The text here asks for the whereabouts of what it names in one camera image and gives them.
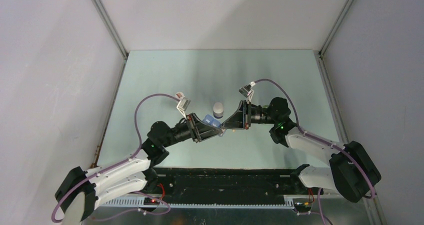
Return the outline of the blue pill organizer box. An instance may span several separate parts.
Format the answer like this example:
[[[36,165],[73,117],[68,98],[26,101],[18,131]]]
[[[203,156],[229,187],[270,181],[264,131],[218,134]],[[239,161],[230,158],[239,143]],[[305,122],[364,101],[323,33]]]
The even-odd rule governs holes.
[[[202,122],[205,123],[205,124],[207,124],[207,125],[210,125],[212,127],[218,128],[218,129],[221,128],[221,122],[219,120],[217,120],[214,116],[210,115],[210,114],[207,114],[203,118]]]

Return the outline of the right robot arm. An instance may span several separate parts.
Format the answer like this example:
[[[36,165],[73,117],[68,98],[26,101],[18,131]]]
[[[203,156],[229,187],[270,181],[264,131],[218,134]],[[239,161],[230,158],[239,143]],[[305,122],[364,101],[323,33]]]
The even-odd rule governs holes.
[[[275,97],[266,107],[241,100],[237,110],[223,123],[223,129],[248,130],[253,124],[272,124],[270,137],[275,144],[315,157],[326,167],[299,166],[291,179],[291,189],[304,194],[310,188],[333,190],[352,203],[375,195],[381,173],[357,141],[347,144],[320,137],[300,128],[290,119],[285,98]]]

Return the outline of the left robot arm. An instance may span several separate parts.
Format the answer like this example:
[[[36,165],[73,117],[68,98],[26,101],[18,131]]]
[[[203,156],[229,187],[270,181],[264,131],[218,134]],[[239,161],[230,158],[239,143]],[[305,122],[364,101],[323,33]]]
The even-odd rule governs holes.
[[[83,221],[110,200],[128,193],[153,193],[158,187],[153,167],[169,155],[167,147],[186,140],[199,143],[222,133],[221,128],[203,122],[195,113],[190,113],[174,127],[163,121],[155,122],[147,139],[124,160],[88,170],[79,166],[73,168],[55,193],[57,205],[51,215],[52,221],[59,223],[57,211],[66,212],[79,194],[83,197],[79,221]]]

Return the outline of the white bottle orange label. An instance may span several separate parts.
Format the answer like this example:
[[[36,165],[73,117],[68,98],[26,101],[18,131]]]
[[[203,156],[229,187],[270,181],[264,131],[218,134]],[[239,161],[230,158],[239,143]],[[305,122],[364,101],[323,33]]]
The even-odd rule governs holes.
[[[177,92],[175,94],[175,97],[178,98],[178,99],[182,99],[184,97],[184,93],[183,92]]]

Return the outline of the white pill bottle blue label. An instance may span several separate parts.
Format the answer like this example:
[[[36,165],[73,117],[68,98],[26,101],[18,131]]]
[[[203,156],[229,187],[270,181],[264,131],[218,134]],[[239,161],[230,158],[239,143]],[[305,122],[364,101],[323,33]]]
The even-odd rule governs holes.
[[[221,119],[224,115],[224,106],[221,102],[215,102],[213,107],[212,107],[212,111],[213,111],[213,116],[216,119]]]

